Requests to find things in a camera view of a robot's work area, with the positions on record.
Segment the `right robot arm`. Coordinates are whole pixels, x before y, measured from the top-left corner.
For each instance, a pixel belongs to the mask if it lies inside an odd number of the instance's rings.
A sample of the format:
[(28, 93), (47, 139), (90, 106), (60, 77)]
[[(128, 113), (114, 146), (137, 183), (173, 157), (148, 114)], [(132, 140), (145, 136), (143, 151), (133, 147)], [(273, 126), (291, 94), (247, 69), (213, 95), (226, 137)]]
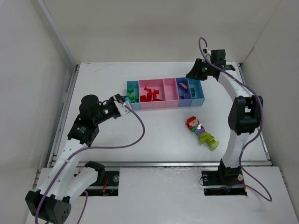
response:
[(228, 147), (216, 171), (203, 171), (204, 186), (231, 186), (237, 184), (242, 174), (241, 158), (249, 136), (261, 124), (263, 99), (255, 96), (237, 77), (228, 73), (235, 70), (226, 64), (225, 50), (204, 49), (202, 59), (196, 59), (187, 79), (204, 81), (214, 77), (227, 91), (233, 101), (228, 115), (231, 130)]

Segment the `lime green duplo stack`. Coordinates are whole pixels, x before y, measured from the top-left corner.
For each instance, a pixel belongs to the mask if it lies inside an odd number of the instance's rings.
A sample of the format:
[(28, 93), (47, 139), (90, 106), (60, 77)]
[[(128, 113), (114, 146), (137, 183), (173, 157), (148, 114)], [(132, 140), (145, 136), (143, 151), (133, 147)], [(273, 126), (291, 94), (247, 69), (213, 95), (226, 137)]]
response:
[(212, 150), (219, 146), (219, 141), (215, 140), (215, 137), (208, 132), (203, 132), (199, 135), (199, 142), (206, 143)]

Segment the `red duplo roof brick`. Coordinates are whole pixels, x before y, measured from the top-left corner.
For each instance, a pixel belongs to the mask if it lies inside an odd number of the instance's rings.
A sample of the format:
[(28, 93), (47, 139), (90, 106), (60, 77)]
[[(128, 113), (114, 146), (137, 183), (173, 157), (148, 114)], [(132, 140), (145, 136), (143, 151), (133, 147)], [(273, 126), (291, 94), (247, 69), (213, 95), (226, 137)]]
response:
[(152, 98), (151, 102), (163, 102), (164, 100), (158, 98)]

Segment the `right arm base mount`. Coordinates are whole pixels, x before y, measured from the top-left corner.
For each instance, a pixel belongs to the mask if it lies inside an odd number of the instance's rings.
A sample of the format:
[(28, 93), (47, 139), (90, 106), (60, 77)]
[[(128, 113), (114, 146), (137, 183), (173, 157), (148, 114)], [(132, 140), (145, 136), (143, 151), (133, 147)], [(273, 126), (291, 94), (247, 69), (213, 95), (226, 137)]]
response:
[(204, 170), (201, 174), (205, 196), (247, 196), (242, 173), (221, 177), (216, 170)]

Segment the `purple flower duplo brick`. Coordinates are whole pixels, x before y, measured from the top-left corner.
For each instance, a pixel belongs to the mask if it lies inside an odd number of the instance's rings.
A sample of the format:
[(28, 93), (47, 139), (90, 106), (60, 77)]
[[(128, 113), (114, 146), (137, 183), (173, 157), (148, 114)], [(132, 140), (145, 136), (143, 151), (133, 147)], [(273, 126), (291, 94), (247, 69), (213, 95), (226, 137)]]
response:
[(196, 127), (196, 129), (194, 130), (194, 133), (199, 137), (202, 133), (205, 132), (205, 129), (202, 125), (199, 125)]

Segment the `red brick cluster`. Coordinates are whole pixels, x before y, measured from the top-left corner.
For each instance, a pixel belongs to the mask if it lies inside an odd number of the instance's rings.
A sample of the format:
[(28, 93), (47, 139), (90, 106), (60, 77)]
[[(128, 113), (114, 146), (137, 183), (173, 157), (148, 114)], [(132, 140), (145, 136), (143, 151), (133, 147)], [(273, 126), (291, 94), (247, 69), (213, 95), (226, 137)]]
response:
[(147, 95), (141, 95), (140, 102), (147, 102)]

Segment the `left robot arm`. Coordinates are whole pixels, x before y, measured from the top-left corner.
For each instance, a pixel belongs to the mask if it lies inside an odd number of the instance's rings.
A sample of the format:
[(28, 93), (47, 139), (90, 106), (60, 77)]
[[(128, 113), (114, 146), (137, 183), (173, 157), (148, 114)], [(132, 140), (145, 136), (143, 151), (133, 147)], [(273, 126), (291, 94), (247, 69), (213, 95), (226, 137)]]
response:
[(25, 201), (37, 224), (66, 222), (72, 202), (95, 182), (105, 179), (105, 166), (89, 161), (79, 174), (75, 174), (78, 163), (87, 150), (94, 149), (93, 141), (100, 132), (99, 124), (124, 116), (131, 112), (126, 96), (116, 94), (103, 102), (95, 95), (81, 99), (79, 114), (67, 135), (65, 147), (47, 179), (36, 190), (30, 190)]

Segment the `lavender duplo brick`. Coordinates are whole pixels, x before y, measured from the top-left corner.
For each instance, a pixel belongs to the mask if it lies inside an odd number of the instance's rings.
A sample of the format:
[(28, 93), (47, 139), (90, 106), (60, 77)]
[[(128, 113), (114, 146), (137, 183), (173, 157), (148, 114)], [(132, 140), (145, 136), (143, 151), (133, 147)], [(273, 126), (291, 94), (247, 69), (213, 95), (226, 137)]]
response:
[(187, 93), (185, 93), (185, 94), (183, 94), (183, 95), (181, 95), (179, 97), (180, 97), (180, 99), (190, 99), (190, 95), (187, 94)]

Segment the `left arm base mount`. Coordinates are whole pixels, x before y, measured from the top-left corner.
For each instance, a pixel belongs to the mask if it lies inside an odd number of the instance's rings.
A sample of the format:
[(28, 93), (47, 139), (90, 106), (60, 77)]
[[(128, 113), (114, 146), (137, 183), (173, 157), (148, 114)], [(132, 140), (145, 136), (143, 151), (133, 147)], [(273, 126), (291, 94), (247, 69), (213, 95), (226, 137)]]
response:
[(118, 196), (119, 170), (105, 168), (103, 164), (94, 161), (89, 161), (84, 167), (92, 168), (98, 174), (96, 182), (86, 189), (89, 196)]

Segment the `red flower duplo brick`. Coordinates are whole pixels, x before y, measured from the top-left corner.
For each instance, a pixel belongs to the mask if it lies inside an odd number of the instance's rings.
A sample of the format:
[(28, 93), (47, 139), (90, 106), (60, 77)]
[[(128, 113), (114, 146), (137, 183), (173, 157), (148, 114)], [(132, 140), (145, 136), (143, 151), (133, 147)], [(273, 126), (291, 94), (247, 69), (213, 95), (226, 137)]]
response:
[(185, 125), (189, 130), (192, 130), (194, 128), (197, 128), (200, 125), (200, 122), (195, 116), (192, 116), (186, 121)]

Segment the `teal frog duplo brick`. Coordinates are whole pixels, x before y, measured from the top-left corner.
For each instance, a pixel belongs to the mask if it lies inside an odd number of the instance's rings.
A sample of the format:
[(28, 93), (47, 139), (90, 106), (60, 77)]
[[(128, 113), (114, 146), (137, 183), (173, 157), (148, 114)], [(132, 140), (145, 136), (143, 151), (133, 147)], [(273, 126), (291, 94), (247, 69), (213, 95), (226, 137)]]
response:
[(195, 98), (196, 92), (194, 88), (190, 88), (192, 98)]

